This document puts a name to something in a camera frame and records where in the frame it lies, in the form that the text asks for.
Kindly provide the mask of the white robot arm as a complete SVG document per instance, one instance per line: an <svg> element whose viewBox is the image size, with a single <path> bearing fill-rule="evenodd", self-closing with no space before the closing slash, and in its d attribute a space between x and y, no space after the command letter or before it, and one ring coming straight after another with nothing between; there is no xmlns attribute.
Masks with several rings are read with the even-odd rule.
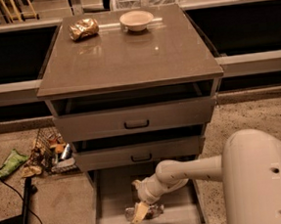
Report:
<svg viewBox="0 0 281 224"><path fill-rule="evenodd" d="M227 224L281 224L281 141L267 132L233 133L218 157L158 163L154 175L133 182L140 202L130 223L190 179L222 183Z"/></svg>

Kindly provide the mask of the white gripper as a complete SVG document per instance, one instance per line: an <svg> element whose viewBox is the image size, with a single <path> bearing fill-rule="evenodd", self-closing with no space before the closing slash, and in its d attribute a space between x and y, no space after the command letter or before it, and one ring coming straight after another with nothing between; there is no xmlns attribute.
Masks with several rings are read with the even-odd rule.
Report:
<svg viewBox="0 0 281 224"><path fill-rule="evenodd" d="M134 180L132 185L138 191L138 202L134 208L131 224L140 224L148 213L149 204L154 204L164 194L163 183L156 175L140 180Z"/></svg>

